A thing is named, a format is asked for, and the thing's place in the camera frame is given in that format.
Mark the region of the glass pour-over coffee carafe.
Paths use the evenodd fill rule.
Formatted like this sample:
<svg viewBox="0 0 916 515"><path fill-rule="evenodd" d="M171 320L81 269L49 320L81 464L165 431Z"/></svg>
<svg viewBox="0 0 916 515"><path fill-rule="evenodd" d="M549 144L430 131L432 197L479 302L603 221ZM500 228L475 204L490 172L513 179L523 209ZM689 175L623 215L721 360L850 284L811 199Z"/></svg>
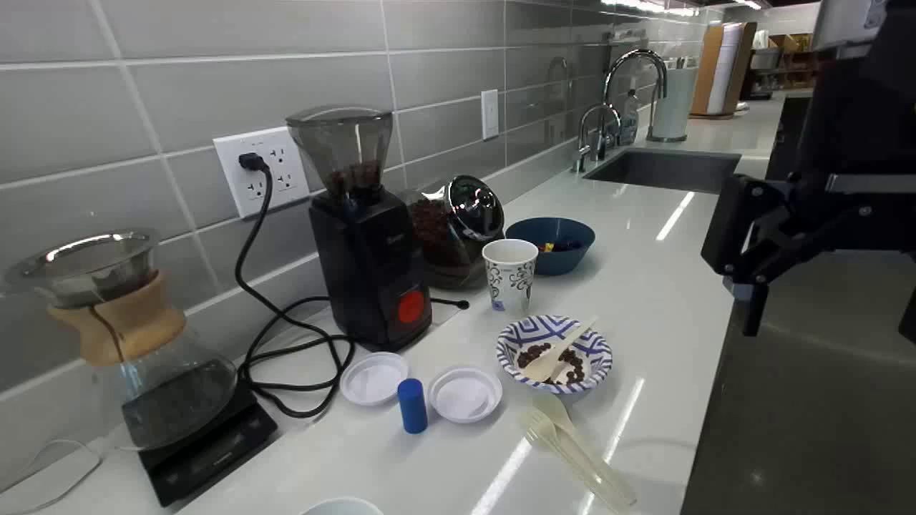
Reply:
<svg viewBox="0 0 916 515"><path fill-rule="evenodd" d="M7 280L49 301L81 358L115 370L122 420L141 448L181 444L231 401L234 371L185 331L154 262L153 228L84 235L18 261Z"/></svg>

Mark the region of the clear plastic fork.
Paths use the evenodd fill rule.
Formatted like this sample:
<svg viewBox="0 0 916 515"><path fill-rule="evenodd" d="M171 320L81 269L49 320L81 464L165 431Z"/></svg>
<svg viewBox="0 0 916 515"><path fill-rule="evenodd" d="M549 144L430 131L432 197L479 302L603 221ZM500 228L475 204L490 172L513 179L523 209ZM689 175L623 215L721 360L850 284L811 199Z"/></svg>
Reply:
<svg viewBox="0 0 916 515"><path fill-rule="evenodd" d="M593 461L585 447L543 411L527 408L522 414L522 431L536 448L563 461L569 473L612 511L623 511L635 504L635 494L611 473L611 467Z"/></svg>

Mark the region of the blue patterned paper plate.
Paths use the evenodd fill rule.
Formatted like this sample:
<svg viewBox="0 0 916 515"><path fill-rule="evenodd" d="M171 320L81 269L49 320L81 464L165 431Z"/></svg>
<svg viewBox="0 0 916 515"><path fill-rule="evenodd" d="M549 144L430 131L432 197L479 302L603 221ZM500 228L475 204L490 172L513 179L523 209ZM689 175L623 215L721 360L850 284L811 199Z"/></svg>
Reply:
<svg viewBox="0 0 916 515"><path fill-rule="evenodd" d="M566 314L513 320L495 341L495 358L515 383L549 395L585 395L612 371L608 338Z"/></svg>

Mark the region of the small chrome tap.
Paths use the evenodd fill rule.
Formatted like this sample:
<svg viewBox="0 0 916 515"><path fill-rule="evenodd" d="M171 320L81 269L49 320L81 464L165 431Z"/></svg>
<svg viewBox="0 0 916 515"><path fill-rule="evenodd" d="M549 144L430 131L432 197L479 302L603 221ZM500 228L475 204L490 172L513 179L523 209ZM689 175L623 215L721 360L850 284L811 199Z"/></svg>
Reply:
<svg viewBox="0 0 916 515"><path fill-rule="evenodd" d="M578 116L572 169L585 175L600 164L621 134L621 114L612 102L596 102Z"/></svg>

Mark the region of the chrome kitchen faucet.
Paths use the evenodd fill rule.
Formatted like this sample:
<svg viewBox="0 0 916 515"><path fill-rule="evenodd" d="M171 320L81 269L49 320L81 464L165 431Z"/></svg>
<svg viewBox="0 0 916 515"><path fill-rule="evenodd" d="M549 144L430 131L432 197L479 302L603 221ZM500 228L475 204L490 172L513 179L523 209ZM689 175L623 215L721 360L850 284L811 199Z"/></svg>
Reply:
<svg viewBox="0 0 916 515"><path fill-rule="evenodd" d="M668 95L668 66L651 49L631 49L611 63L603 76L608 102L616 108L616 144L631 146L639 138L639 108Z"/></svg>

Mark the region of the small blue cylinder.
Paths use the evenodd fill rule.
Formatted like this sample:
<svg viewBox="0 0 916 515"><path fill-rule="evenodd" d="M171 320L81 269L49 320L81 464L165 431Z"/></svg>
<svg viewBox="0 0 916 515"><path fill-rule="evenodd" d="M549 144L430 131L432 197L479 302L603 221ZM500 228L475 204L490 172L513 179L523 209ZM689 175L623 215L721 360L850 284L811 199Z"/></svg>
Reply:
<svg viewBox="0 0 916 515"><path fill-rule="evenodd" d="M417 378L406 378L397 383L397 405L403 428L409 434L422 434L426 428L426 401L424 383Z"/></svg>

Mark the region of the white cup bottom edge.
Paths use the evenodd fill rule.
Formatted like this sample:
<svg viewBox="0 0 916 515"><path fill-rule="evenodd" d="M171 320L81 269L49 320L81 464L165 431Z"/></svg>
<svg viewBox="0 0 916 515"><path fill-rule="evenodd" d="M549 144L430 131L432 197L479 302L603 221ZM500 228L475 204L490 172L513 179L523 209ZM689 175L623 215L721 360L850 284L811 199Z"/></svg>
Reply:
<svg viewBox="0 0 916 515"><path fill-rule="evenodd" d="M384 515L384 510L366 497L326 497L307 507L304 515Z"/></svg>

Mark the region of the blue bowl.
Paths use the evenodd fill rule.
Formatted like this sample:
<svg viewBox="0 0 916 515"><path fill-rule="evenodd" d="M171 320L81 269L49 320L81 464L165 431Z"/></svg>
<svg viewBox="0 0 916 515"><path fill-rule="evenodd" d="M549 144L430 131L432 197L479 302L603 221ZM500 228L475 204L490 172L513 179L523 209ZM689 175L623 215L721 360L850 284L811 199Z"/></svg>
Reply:
<svg viewBox="0 0 916 515"><path fill-rule="evenodd" d="M539 245L539 275L572 272L596 242L596 231L572 218L523 218L515 221L506 235Z"/></svg>

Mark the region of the kitchen sink basin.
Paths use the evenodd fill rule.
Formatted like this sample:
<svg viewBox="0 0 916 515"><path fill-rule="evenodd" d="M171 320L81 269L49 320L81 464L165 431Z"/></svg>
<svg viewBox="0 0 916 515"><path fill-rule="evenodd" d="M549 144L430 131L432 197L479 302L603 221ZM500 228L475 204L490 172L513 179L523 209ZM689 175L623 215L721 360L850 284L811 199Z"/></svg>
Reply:
<svg viewBox="0 0 916 515"><path fill-rule="evenodd" d="M626 149L588 172L588 179L685 189L718 194L738 155Z"/></svg>

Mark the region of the black coffee grinder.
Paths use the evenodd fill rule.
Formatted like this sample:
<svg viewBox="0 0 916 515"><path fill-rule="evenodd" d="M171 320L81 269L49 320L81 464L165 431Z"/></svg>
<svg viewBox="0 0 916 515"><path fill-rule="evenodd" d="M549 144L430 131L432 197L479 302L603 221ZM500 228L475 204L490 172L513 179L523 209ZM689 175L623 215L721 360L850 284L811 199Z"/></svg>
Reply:
<svg viewBox="0 0 916 515"><path fill-rule="evenodd" d="M336 106L288 114L286 125L323 184L309 222L336 322L366 350L412 347L432 305L409 209L380 184L392 114Z"/></svg>

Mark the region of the patterned paper coffee cup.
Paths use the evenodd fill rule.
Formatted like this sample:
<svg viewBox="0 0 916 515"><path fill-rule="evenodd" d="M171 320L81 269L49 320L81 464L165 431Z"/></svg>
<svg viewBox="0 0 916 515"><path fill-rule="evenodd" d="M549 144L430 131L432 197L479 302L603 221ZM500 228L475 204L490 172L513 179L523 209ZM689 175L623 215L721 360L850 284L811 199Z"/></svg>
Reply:
<svg viewBox="0 0 916 515"><path fill-rule="evenodd" d="M490 239L480 249L490 301L503 314L530 310L539 245L522 237Z"/></svg>

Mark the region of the white lid near grinder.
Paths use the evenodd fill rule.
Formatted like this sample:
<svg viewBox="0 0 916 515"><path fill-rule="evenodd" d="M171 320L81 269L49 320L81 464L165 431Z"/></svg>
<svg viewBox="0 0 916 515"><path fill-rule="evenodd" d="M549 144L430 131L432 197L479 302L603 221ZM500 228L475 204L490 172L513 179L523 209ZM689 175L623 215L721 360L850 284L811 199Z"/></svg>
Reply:
<svg viewBox="0 0 916 515"><path fill-rule="evenodd" d="M356 405L384 405L397 383L409 378L409 362L394 351L360 354L341 378L341 395Z"/></svg>

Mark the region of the black digital kitchen scale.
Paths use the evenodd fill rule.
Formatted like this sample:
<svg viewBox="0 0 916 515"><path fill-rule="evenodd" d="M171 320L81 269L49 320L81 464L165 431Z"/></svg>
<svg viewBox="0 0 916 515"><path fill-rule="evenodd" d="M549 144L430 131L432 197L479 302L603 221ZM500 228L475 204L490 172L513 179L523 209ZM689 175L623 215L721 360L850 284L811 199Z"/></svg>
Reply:
<svg viewBox="0 0 916 515"><path fill-rule="evenodd" d="M201 494L278 428L247 385L160 385L130 401L122 420L160 507Z"/></svg>

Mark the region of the paper towel roll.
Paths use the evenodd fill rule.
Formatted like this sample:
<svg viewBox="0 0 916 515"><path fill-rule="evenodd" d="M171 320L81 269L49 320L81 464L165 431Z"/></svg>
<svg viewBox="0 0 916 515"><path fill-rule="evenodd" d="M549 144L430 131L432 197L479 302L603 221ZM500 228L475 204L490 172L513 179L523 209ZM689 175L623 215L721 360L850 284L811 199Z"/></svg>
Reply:
<svg viewBox="0 0 916 515"><path fill-rule="evenodd" d="M754 22L711 22L695 68L692 116L731 116L751 63Z"/></svg>

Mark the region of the white coffee cup lid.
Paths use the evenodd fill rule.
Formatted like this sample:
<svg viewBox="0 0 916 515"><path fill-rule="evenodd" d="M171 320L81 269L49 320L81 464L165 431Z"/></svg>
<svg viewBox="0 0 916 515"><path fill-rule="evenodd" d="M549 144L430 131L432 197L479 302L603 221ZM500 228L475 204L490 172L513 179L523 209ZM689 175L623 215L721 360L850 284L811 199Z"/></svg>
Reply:
<svg viewBox="0 0 916 515"><path fill-rule="evenodd" d="M449 423L479 423L503 401L495 374L479 365L449 365L430 383L432 408Z"/></svg>

